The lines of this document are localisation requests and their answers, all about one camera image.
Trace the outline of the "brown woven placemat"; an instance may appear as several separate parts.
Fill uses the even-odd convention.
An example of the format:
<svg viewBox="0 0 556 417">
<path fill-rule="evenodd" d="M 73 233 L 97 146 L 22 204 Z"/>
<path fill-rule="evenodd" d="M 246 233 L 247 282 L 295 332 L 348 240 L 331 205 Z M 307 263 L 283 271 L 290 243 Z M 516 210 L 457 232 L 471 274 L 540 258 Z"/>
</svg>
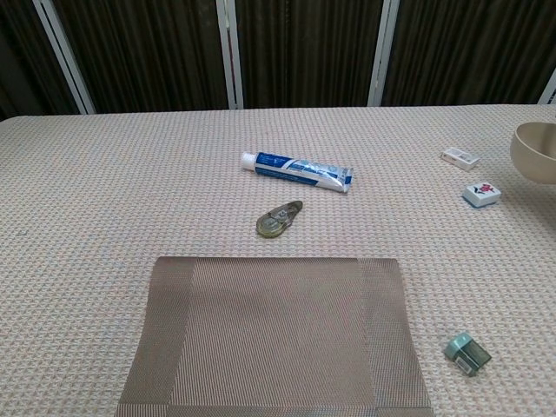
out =
<svg viewBox="0 0 556 417">
<path fill-rule="evenodd" d="M 159 258 L 115 417 L 434 417 L 398 262 Z"/>
</svg>

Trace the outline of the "pink bowl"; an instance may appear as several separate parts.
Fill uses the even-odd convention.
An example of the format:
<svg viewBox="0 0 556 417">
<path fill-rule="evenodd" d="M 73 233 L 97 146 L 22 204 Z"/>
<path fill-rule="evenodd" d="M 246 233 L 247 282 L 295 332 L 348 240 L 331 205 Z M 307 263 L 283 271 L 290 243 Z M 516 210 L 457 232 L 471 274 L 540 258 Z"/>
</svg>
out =
<svg viewBox="0 0 556 417">
<path fill-rule="evenodd" d="M 519 125 L 510 145 L 513 166 L 527 179 L 556 185 L 556 123 Z"/>
</svg>

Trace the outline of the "correction tape dispenser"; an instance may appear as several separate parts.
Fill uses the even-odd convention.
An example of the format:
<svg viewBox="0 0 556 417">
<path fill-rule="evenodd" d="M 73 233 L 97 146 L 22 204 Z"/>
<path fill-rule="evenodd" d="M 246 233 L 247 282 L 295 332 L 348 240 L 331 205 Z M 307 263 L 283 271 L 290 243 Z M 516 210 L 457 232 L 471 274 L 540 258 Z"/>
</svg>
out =
<svg viewBox="0 0 556 417">
<path fill-rule="evenodd" d="M 292 225 L 302 208 L 302 201 L 292 201 L 273 208 L 257 219 L 255 230 L 264 238 L 275 238 Z"/>
</svg>

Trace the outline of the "blue white toothpaste tube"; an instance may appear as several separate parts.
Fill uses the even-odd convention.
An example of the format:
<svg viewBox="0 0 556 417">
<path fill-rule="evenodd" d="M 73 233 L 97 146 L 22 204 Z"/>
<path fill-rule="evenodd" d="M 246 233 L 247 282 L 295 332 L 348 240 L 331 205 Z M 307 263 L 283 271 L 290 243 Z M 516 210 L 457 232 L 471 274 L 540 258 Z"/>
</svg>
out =
<svg viewBox="0 0 556 417">
<path fill-rule="evenodd" d="M 347 193 L 353 183 L 353 170 L 326 163 L 310 162 L 258 152 L 244 152 L 241 158 L 243 169 L 257 175 L 298 182 L 335 192 Z"/>
</svg>

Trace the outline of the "dark pleated partition panel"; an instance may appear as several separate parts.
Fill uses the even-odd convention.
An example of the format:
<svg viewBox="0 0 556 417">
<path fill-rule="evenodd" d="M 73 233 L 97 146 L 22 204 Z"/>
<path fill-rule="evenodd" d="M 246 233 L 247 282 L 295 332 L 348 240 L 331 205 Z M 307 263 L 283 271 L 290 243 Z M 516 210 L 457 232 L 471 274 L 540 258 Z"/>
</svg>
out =
<svg viewBox="0 0 556 417">
<path fill-rule="evenodd" d="M 556 70 L 556 0 L 400 0 L 384 106 L 535 104 Z"/>
<path fill-rule="evenodd" d="M 0 122 L 78 113 L 32 0 L 0 0 Z"/>
<path fill-rule="evenodd" d="M 215 0 L 51 0 L 98 113 L 228 107 Z"/>
<path fill-rule="evenodd" d="M 235 0 L 247 109 L 367 105 L 384 0 Z"/>
</svg>

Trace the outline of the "pink woven tablecloth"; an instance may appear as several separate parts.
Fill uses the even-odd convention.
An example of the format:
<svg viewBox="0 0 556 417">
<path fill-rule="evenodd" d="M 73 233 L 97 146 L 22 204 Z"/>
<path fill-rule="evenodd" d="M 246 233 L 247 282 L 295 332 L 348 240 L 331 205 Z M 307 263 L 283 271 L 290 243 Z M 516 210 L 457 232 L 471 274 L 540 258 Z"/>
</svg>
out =
<svg viewBox="0 0 556 417">
<path fill-rule="evenodd" d="M 435 413 L 556 417 L 556 187 L 509 144 L 556 106 L 255 109 L 0 122 L 0 417 L 112 417 L 156 259 L 394 258 Z M 480 158 L 469 172 L 440 158 Z M 353 170 L 347 193 L 257 175 L 244 152 Z M 493 205 L 466 186 L 489 182 Z M 303 208 L 275 238 L 259 217 Z M 492 359 L 443 353 L 467 332 Z"/>
</svg>

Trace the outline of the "mahjong tile red flower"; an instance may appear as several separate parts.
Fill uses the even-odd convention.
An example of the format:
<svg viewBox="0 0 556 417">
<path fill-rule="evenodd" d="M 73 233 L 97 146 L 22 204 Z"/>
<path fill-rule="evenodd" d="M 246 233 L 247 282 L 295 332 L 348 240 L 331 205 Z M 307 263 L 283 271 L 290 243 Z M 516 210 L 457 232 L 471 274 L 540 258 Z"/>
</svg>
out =
<svg viewBox="0 0 556 417">
<path fill-rule="evenodd" d="M 495 204 L 501 191 L 489 182 L 479 182 L 466 186 L 461 197 L 472 207 L 480 209 Z"/>
</svg>

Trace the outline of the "green pencil sharpener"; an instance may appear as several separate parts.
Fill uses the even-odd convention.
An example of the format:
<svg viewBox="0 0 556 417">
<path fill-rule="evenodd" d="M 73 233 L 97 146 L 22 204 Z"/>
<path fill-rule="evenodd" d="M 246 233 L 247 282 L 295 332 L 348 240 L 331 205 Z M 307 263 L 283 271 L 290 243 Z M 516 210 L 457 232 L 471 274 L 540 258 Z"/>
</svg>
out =
<svg viewBox="0 0 556 417">
<path fill-rule="evenodd" d="M 443 353 L 467 376 L 475 376 L 492 359 L 492 356 L 467 332 L 453 337 Z"/>
</svg>

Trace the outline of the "white partition frame post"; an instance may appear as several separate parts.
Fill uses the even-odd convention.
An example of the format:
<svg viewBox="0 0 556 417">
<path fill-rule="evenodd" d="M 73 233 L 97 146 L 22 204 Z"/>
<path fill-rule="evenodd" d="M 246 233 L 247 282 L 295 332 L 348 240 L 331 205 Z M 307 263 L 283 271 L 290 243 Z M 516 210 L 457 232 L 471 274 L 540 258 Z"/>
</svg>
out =
<svg viewBox="0 0 556 417">
<path fill-rule="evenodd" d="M 235 0 L 215 0 L 225 85 L 230 109 L 244 109 L 242 67 Z"/>
<path fill-rule="evenodd" d="M 556 97 L 556 69 L 550 76 L 546 87 L 543 89 L 538 104 L 551 104 Z"/>
<path fill-rule="evenodd" d="M 82 115 L 94 115 L 96 113 L 95 105 L 55 5 L 52 0 L 32 0 L 32 3 L 79 112 Z"/>
<path fill-rule="evenodd" d="M 383 0 L 367 97 L 368 107 L 381 106 L 399 7 L 400 0 Z"/>
</svg>

